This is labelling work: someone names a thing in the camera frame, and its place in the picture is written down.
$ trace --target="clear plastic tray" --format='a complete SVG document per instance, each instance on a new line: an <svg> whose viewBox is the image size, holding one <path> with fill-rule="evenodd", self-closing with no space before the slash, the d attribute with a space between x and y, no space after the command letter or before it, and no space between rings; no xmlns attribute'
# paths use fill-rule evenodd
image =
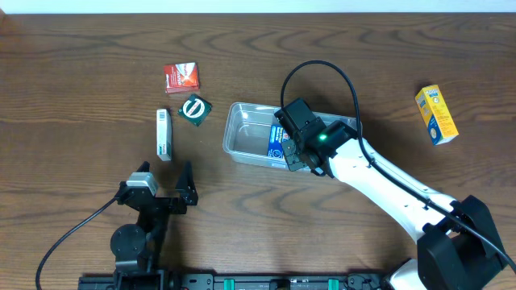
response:
<svg viewBox="0 0 516 290"><path fill-rule="evenodd" d="M224 151L229 153L236 162L288 170L283 158L267 156L271 125L279 125L274 117L274 113L279 109L279 107L242 102L231 105L227 116L226 130L224 131ZM354 118L317 112L314 112L314 114L321 117L327 125L335 120L342 120L349 126L356 128Z"/></svg>

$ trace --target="white wall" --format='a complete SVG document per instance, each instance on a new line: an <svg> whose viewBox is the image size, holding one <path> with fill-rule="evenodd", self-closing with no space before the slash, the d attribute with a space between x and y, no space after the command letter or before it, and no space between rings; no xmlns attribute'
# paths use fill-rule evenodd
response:
<svg viewBox="0 0 516 290"><path fill-rule="evenodd" d="M7 14L516 12L516 0L0 0Z"/></svg>

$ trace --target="green tape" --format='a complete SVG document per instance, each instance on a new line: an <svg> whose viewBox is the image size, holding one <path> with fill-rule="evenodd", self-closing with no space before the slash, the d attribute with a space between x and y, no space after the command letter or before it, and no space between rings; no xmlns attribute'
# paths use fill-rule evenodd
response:
<svg viewBox="0 0 516 290"><path fill-rule="evenodd" d="M337 279L328 279L328 290L339 290L339 281Z"/></svg>
<svg viewBox="0 0 516 290"><path fill-rule="evenodd" d="M235 281L233 279L225 279L224 290L235 290Z"/></svg>

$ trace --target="wooden table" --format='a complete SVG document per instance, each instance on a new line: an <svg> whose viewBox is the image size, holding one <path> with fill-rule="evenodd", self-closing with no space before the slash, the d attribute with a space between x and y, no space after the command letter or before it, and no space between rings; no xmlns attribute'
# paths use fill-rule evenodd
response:
<svg viewBox="0 0 516 290"><path fill-rule="evenodd" d="M386 158L457 199L485 202L516 258L516 19L511 14L19 15L0 28L0 288L33 289L48 248L112 198L144 160L172 191L193 164L197 207L171 221L162 263L240 272L389 270L414 257L404 230L329 178L233 162L222 149L233 102L279 106L285 76L329 60L359 93L364 133ZM197 61L214 109L173 115L174 161L156 156L164 64ZM438 84L460 136L433 147L414 95ZM292 80L288 100L352 116L329 68ZM45 289L110 273L109 241L137 212L112 205L57 248ZM516 289L510 270L489 289Z"/></svg>

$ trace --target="white box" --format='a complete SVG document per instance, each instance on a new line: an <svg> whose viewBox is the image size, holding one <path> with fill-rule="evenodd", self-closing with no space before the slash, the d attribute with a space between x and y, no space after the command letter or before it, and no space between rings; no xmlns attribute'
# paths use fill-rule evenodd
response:
<svg viewBox="0 0 516 290"><path fill-rule="evenodd" d="M172 160L172 118L166 109L156 111L156 153L163 161Z"/></svg>

